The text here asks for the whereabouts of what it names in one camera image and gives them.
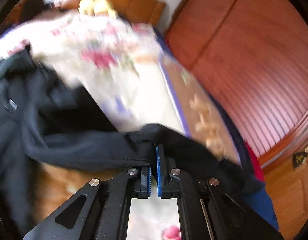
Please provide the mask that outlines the black double-breasted coat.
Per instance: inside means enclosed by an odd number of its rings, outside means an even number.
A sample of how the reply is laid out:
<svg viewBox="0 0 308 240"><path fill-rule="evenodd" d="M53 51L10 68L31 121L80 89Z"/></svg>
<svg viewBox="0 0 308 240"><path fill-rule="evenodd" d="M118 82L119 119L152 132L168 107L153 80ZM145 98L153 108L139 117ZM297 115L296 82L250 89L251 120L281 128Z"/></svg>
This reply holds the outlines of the black double-breasted coat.
<svg viewBox="0 0 308 240"><path fill-rule="evenodd" d="M118 132L87 90L68 89L24 49L0 61L0 239L21 239L35 223L38 163L84 171L155 166L156 148L189 138L159 124Z"/></svg>

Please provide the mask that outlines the floral bed blanket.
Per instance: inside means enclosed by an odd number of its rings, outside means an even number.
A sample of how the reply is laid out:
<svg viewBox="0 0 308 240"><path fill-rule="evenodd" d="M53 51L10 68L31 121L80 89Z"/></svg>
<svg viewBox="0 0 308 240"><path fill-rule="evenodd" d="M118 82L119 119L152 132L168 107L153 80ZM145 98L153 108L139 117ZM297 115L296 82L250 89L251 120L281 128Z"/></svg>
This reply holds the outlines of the floral bed blanket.
<svg viewBox="0 0 308 240"><path fill-rule="evenodd" d="M159 124L187 137L161 68L164 51L150 25L74 11L42 14L0 37L0 61L24 49L68 89L85 88L118 132ZM93 175L106 177L118 169L84 171L38 163L35 225Z"/></svg>

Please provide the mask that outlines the wooden louvred wardrobe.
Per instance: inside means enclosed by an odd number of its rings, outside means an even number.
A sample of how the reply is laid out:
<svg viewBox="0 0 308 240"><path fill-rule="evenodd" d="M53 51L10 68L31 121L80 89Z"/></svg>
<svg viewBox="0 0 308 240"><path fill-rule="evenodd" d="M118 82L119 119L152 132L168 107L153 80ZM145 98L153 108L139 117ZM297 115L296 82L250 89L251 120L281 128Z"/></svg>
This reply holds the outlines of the wooden louvred wardrobe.
<svg viewBox="0 0 308 240"><path fill-rule="evenodd" d="M289 0L185 0L166 38L265 171L308 141L308 26Z"/></svg>

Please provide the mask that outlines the yellow plush toy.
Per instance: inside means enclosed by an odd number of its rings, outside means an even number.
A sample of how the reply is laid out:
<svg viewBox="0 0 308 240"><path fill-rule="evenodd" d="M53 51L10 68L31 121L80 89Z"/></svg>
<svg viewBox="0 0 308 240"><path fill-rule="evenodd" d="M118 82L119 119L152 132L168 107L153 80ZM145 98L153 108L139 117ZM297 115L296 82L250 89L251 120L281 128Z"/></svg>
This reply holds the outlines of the yellow plush toy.
<svg viewBox="0 0 308 240"><path fill-rule="evenodd" d="M110 0L81 0L78 11L89 16L107 15L112 18L117 17L117 11Z"/></svg>

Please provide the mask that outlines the wooden bed headboard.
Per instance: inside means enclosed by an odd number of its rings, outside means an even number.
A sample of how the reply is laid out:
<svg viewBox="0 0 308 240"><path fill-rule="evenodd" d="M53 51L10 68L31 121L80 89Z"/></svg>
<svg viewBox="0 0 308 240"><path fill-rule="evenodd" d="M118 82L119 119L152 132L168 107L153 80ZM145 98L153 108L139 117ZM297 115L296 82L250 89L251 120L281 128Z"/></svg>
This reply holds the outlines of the wooden bed headboard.
<svg viewBox="0 0 308 240"><path fill-rule="evenodd" d="M60 9L77 9L81 0L62 0ZM119 15L133 23L157 25L166 3L160 0L110 0Z"/></svg>

